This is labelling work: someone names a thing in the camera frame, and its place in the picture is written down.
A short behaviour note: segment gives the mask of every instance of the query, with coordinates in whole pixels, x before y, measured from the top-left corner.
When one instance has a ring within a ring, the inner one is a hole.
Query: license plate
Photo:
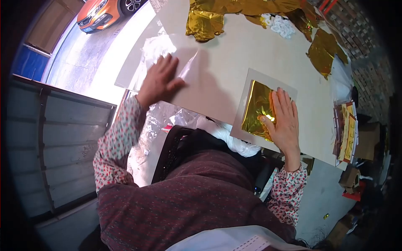
[[[91,29],[91,27],[86,27],[86,28],[83,28],[82,29],[84,32],[90,32],[90,31],[93,31],[92,29]]]

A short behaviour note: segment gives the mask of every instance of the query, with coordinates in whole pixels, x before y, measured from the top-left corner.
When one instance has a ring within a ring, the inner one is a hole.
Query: left hand
[[[181,78],[174,78],[178,65],[178,58],[168,54],[160,56],[147,72],[147,76],[137,95],[138,102],[147,108],[161,100],[167,100],[185,86]]]

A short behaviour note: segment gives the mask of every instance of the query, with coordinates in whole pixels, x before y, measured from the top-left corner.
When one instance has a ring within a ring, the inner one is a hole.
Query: orange car
[[[95,33],[108,27],[123,16],[134,14],[146,0],[88,0],[77,17],[80,29]]]

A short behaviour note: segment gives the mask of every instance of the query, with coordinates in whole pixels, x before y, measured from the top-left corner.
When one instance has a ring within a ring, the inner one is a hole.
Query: concrete floor
[[[323,240],[356,203],[342,197],[344,189],[338,184],[342,170],[318,159],[307,178],[300,201],[296,238],[314,245]]]
[[[82,32],[75,21],[61,40],[49,74],[42,81],[58,88],[119,105],[124,88],[114,85],[128,53],[155,16],[145,3],[133,16],[94,34]]]

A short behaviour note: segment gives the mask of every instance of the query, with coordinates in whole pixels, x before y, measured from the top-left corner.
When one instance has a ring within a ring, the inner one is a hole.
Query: white face mask
[[[179,241],[166,251],[259,251],[269,246],[283,251],[308,250],[288,244],[269,229],[254,225],[205,230]]]

